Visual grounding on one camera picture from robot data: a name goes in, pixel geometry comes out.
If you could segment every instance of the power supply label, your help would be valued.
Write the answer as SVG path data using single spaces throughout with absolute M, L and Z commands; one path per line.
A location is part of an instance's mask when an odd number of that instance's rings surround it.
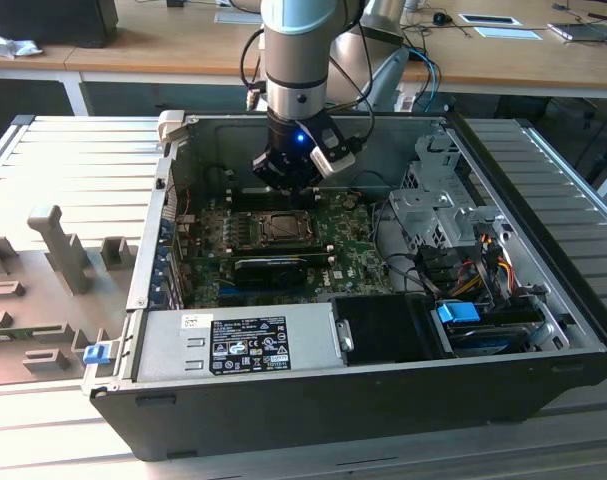
M 285 317 L 215 320 L 210 331 L 214 375 L 292 368 Z

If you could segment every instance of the paper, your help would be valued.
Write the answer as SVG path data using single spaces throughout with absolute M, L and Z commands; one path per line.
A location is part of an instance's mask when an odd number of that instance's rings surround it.
M 38 55 L 43 53 L 32 40 L 10 40 L 0 37 L 0 57 L 14 59 L 26 55 Z
M 532 30 L 517 30 L 514 28 L 474 27 L 482 37 L 513 38 L 516 40 L 543 40 Z
M 214 23 L 239 23 L 243 25 L 260 25 L 263 19 L 260 15 L 239 11 L 218 10 L 214 15 Z

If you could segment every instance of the blue cable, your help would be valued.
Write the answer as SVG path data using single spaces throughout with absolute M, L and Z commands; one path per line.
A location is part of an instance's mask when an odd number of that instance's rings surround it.
M 408 50 L 417 55 L 421 60 L 423 60 L 425 64 L 430 68 L 430 72 L 432 74 L 432 93 L 430 94 L 430 99 L 425 104 L 425 108 L 423 109 L 424 112 L 427 112 L 427 110 L 430 108 L 432 100 L 434 100 L 434 96 L 436 95 L 436 70 L 434 69 L 434 64 L 432 63 L 432 60 L 427 58 L 421 52 L 414 48 L 408 48 Z

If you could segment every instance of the table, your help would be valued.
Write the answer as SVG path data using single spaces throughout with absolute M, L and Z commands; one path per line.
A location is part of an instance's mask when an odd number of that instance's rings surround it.
M 551 0 L 437 0 L 432 7 L 443 7 L 456 25 L 468 27 L 466 38 L 458 28 L 439 28 L 432 24 L 434 12 L 440 8 L 424 9 L 408 14 L 405 24 L 433 27 L 426 37 L 430 58 L 443 72 L 439 91 L 532 96 L 567 96 L 607 98 L 607 46 L 602 44 L 565 43 L 546 28 L 548 23 L 575 23 L 574 16 L 552 9 Z M 572 0 L 570 7 L 581 14 L 585 22 L 594 21 L 588 12 L 607 15 L 607 5 Z M 543 40 L 513 40 L 483 38 L 458 14 L 512 16 L 523 26 L 534 28 Z M 492 26 L 473 24 L 474 26 Z M 407 29 L 415 46 L 421 37 Z M 425 81 L 423 65 L 411 65 L 403 77 L 403 90 L 414 89 Z
M 241 49 L 256 25 L 215 24 L 215 5 L 168 9 L 161 0 L 116 0 L 116 5 L 118 34 L 107 48 L 46 45 L 44 55 L 0 58 L 0 78 L 59 81 L 75 115 L 92 114 L 84 82 L 242 85 Z M 247 55 L 248 75 L 257 55 L 256 49 Z
M 457 13 L 510 15 L 524 27 L 549 22 L 573 22 L 572 15 L 551 8 L 552 0 L 432 0 L 457 24 Z M 84 82 L 136 82 L 241 85 L 241 49 L 255 25 L 213 23 L 215 6 L 186 4 L 168 9 L 158 0 L 137 3 L 116 0 L 119 34 L 104 49 L 45 46 L 45 55 L 14 61 L 0 58 L 0 78 L 57 80 L 63 83 L 76 115 L 92 113 Z M 578 13 L 606 13 L 607 5 L 572 0 Z M 430 22 L 434 10 L 424 9 L 404 19 Z M 440 91 L 512 95 L 607 98 L 607 46 L 563 44 L 549 31 L 537 31 L 543 41 L 482 38 L 466 29 L 432 29 L 426 38 L 430 56 L 443 72 Z M 420 45 L 420 37 L 410 33 Z M 248 55 L 248 71 L 256 49 Z M 401 90 L 413 94 L 426 80 L 425 67 L 412 62 Z

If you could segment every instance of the black computer case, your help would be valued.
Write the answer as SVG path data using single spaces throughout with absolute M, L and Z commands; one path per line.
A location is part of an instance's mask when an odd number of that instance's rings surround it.
M 0 36 L 13 40 L 102 48 L 117 23 L 114 0 L 0 1 Z

